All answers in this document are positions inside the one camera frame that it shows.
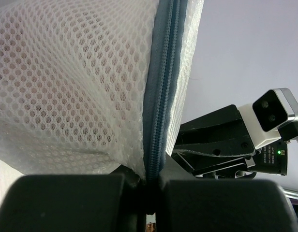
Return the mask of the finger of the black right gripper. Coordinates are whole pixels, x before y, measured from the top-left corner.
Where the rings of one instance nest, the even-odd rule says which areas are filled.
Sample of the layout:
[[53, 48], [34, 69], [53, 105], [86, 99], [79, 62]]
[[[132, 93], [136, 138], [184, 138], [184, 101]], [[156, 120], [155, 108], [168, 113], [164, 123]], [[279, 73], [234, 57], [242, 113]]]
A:
[[187, 153], [208, 157], [244, 157], [255, 153], [249, 136], [205, 137], [183, 134], [175, 142], [173, 153]]
[[243, 121], [232, 104], [180, 126], [180, 139], [233, 139], [243, 136]]

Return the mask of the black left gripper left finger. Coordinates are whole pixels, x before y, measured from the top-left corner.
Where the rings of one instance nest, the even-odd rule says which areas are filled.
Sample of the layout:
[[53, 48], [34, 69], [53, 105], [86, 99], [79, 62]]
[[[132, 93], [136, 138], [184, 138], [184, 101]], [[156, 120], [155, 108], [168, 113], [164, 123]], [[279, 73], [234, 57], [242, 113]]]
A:
[[139, 232], [125, 178], [109, 175], [27, 175], [0, 206], [0, 232]]

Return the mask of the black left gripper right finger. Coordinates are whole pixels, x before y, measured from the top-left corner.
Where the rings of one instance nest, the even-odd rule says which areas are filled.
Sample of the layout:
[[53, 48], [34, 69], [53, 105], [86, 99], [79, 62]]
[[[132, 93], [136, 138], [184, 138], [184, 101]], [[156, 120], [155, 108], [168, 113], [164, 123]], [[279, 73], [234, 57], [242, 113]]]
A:
[[297, 232], [298, 219], [269, 180], [215, 180], [164, 169], [146, 188], [159, 232]]

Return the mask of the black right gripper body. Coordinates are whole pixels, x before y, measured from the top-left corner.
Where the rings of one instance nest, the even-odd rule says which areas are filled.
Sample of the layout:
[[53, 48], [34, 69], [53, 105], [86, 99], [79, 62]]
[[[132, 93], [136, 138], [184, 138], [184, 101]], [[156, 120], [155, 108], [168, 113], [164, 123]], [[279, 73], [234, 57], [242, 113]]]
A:
[[287, 143], [278, 140], [245, 157], [218, 158], [193, 156], [188, 158], [189, 172], [197, 177], [255, 178], [257, 173], [287, 175]]

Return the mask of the blue-zipper white mesh laundry bag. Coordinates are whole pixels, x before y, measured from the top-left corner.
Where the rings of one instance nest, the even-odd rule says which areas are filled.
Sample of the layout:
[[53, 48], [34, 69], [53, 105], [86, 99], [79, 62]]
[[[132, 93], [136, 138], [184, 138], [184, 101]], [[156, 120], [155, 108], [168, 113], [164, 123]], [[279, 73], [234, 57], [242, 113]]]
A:
[[0, 8], [0, 160], [23, 174], [156, 179], [174, 148], [201, 0]]

